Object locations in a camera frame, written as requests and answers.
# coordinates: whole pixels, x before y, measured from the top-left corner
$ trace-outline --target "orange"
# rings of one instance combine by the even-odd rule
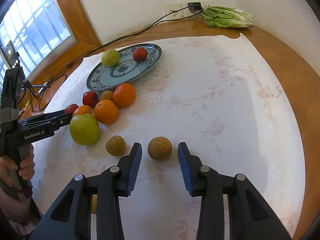
[[[117,106],[127,107],[135,100],[136,90],[133,85],[123,83],[116,88],[112,98]]]
[[[112,124],[118,119],[119,109],[114,102],[104,99],[94,108],[94,116],[100,123]]]
[[[92,110],[90,106],[79,106],[74,112],[72,117],[78,114],[92,114]]]

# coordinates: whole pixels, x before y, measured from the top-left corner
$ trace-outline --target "charger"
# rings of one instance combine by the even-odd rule
[[[189,11],[194,13],[196,11],[202,11],[200,2],[189,2],[188,3]]]

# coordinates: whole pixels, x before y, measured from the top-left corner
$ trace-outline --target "plate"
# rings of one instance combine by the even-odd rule
[[[148,51],[145,61],[136,62],[132,58],[133,51],[143,47]],[[89,74],[87,88],[91,91],[112,90],[122,83],[130,83],[144,75],[158,61],[162,49],[151,43],[137,44],[119,50],[119,63],[111,67],[105,67],[100,62]]]

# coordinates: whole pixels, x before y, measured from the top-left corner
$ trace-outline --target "small round fruit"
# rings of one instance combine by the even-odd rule
[[[119,135],[113,136],[107,141],[106,150],[113,156],[123,155],[125,152],[125,140]]]
[[[85,92],[82,96],[82,103],[86,106],[90,106],[91,108],[94,108],[98,102],[99,97],[93,91]]]
[[[135,61],[142,62],[142,61],[146,60],[146,58],[148,56],[148,52],[144,47],[139,47],[133,51],[132,56]]]
[[[104,100],[104,99],[112,100],[112,96],[113,96],[113,91],[107,90],[107,91],[104,91],[104,92],[101,94],[100,99],[101,99],[101,100]]]
[[[97,195],[92,195],[91,214],[97,213]]]
[[[79,114],[92,114],[92,109],[90,106],[79,106],[74,112],[72,116]]]
[[[72,104],[70,106],[67,106],[66,109],[64,110],[64,113],[67,114],[67,113],[73,113],[74,111],[76,111],[76,109],[78,108],[79,106],[77,104]]]
[[[94,116],[100,123],[112,124],[119,116],[119,109],[111,100],[101,100],[94,108]]]
[[[79,114],[70,121],[70,135],[79,145],[95,143],[100,135],[100,128],[96,118],[92,114]]]
[[[136,98],[136,90],[133,85],[123,83],[113,93],[113,101],[119,107],[130,106]]]
[[[105,67],[114,67],[118,64],[120,59],[120,54],[115,49],[106,50],[101,57],[101,63]]]
[[[148,144],[148,154],[155,161],[169,158],[171,151],[171,142],[166,137],[155,137]]]

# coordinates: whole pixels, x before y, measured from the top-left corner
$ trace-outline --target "hand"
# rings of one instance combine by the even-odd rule
[[[29,154],[20,162],[19,175],[24,180],[32,179],[35,174],[35,163],[33,162],[34,154],[33,154],[33,145],[30,144]],[[18,169],[18,165],[7,155],[0,158],[0,178],[3,180],[5,184],[9,187],[13,188],[13,181],[9,174],[9,169]]]

